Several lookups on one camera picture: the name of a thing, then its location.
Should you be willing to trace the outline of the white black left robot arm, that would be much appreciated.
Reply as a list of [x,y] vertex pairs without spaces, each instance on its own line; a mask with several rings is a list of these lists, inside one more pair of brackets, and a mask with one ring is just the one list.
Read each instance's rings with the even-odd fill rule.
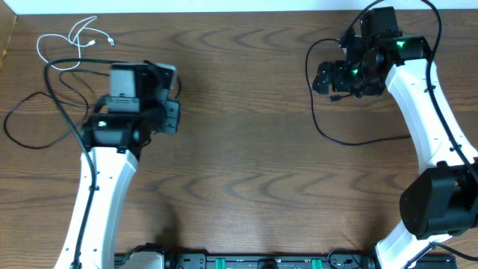
[[122,208],[142,148],[155,133],[178,131],[180,103],[173,65],[113,63],[110,92],[79,134],[81,178],[57,268],[113,268]]

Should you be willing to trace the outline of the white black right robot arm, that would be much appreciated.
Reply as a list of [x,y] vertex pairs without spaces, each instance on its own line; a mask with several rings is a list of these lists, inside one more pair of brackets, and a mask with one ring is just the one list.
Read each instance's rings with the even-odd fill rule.
[[457,251],[432,257],[435,248],[477,227],[477,150],[462,132],[438,79],[438,50],[423,36],[406,36],[395,11],[375,1],[338,39],[342,61],[321,63],[307,80],[310,94],[329,102],[389,92],[406,121],[419,175],[400,197],[400,222],[358,268],[444,268]]

